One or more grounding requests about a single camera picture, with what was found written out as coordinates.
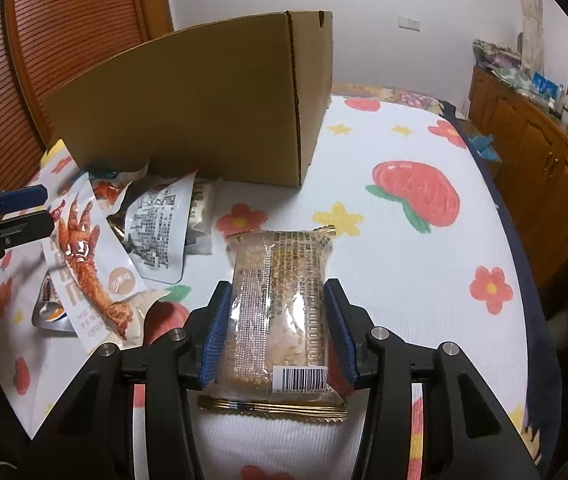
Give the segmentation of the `silver chicken feet snack packet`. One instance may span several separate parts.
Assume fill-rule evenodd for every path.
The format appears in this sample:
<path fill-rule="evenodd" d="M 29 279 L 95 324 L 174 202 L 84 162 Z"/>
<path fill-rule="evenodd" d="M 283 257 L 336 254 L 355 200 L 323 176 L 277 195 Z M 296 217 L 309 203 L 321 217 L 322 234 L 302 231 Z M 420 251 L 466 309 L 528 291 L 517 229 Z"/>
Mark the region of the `silver chicken feet snack packet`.
<path fill-rule="evenodd" d="M 87 352 L 104 342 L 142 346 L 145 316 L 168 295 L 142 279 L 109 226 L 88 176 L 51 204 L 54 232 L 42 243 L 50 278 Z"/>

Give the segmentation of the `clear sesame bar packet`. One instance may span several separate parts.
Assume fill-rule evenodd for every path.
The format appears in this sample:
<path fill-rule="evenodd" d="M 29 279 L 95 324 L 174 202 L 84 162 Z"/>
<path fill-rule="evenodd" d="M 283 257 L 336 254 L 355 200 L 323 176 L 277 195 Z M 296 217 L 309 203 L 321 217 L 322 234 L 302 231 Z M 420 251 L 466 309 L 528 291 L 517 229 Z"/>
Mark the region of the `clear sesame bar packet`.
<path fill-rule="evenodd" d="M 347 407 L 329 383 L 323 285 L 334 226 L 237 233 L 229 324 L 205 411 L 338 424 Z"/>

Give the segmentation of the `small silver snack packet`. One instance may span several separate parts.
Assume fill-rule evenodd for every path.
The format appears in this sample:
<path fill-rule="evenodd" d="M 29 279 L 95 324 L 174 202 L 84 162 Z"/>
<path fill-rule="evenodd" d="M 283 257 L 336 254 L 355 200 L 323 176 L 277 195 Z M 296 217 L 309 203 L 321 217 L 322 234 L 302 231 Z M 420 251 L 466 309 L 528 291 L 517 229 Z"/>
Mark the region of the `small silver snack packet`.
<path fill-rule="evenodd" d="M 60 302 L 52 278 L 45 274 L 31 313 L 31 324 L 39 330 L 75 336 L 68 315 Z"/>

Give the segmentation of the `teal wrapped snack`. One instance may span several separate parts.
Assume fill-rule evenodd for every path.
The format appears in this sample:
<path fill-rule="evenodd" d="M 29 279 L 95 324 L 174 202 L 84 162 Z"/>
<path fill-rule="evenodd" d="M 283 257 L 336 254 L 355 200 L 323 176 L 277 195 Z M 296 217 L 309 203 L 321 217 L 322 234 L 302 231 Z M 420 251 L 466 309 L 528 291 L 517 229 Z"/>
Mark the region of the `teal wrapped snack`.
<path fill-rule="evenodd" d="M 102 162 L 90 162 L 83 167 L 83 171 L 89 175 L 90 179 L 113 180 L 118 177 L 119 171 L 107 167 Z"/>

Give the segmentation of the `white barcode snack packet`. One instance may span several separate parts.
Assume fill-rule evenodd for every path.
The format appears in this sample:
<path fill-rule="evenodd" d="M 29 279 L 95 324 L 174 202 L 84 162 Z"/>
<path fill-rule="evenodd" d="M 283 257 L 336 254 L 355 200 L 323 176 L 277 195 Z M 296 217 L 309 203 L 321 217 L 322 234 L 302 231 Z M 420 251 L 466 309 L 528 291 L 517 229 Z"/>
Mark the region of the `white barcode snack packet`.
<path fill-rule="evenodd" d="M 106 218 L 146 281 L 175 285 L 187 256 L 212 252 L 212 214 L 219 183 L 195 172 L 145 176 L 124 187 Z"/>

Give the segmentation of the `wooden louvered wardrobe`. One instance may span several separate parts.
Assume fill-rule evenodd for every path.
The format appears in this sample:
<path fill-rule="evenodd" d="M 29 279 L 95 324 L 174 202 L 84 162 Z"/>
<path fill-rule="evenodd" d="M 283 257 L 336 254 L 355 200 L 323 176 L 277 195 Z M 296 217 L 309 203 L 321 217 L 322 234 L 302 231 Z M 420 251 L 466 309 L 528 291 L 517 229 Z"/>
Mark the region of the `wooden louvered wardrobe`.
<path fill-rule="evenodd" d="M 171 29 L 168 0 L 0 0 L 0 188 L 26 184 L 51 145 L 50 93 Z"/>

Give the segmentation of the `floral white bed sheet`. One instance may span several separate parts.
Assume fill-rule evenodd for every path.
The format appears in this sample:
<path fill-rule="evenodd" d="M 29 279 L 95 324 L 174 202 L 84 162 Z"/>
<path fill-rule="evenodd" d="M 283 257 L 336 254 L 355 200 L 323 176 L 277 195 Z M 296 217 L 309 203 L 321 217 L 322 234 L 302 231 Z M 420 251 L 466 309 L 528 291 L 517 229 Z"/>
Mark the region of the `floral white bed sheet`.
<path fill-rule="evenodd" d="M 231 277 L 230 235 L 327 224 L 336 229 L 327 273 L 349 299 L 413 344 L 457 342 L 546 470 L 561 382 L 528 259 L 459 128 L 427 110 L 334 96 L 301 188 L 221 183 L 211 253 L 186 258 L 181 281 L 150 312 L 151 333 L 181 325 Z M 0 261 L 3 470 L 88 356 L 79 338 L 31 324 L 44 270 L 40 243 Z"/>

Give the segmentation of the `brown cardboard box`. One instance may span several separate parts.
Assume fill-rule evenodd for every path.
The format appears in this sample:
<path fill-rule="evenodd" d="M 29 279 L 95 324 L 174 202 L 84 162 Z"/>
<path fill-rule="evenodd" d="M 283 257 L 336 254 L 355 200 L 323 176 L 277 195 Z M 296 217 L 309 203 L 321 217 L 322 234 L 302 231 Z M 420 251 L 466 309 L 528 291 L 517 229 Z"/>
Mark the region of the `brown cardboard box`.
<path fill-rule="evenodd" d="M 331 12 L 201 24 L 96 65 L 45 100 L 80 167 L 299 188 L 333 85 Z"/>

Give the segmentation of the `wooden side cabinet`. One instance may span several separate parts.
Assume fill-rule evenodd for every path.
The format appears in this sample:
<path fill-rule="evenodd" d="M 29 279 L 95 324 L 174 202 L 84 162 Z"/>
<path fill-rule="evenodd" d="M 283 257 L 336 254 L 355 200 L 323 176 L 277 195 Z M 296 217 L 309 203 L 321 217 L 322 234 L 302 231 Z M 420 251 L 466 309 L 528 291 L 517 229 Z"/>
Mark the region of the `wooden side cabinet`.
<path fill-rule="evenodd" d="M 568 132 L 478 66 L 468 99 L 470 122 L 502 159 L 496 186 L 542 287 L 568 260 Z"/>

